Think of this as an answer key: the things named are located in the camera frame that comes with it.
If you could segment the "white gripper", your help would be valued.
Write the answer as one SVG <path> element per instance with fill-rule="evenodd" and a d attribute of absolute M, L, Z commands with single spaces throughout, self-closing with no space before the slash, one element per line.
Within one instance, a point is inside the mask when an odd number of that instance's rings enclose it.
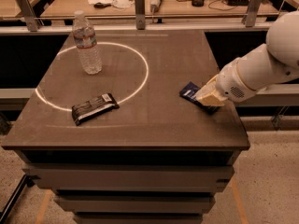
<path fill-rule="evenodd" d="M 224 106 L 229 99 L 233 102 L 243 102 L 256 94 L 242 80 L 238 71 L 240 58 L 226 64 L 218 75 L 210 79 L 196 94 L 195 99 L 204 106 Z"/>

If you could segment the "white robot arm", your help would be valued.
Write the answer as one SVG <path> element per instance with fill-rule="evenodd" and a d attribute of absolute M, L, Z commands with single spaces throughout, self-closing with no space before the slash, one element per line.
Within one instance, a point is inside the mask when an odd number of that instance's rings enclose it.
<path fill-rule="evenodd" d="M 294 11 L 277 19 L 265 43 L 226 64 L 194 98 L 205 106 L 243 102 L 269 85 L 299 78 L 298 63 L 299 11 Z"/>

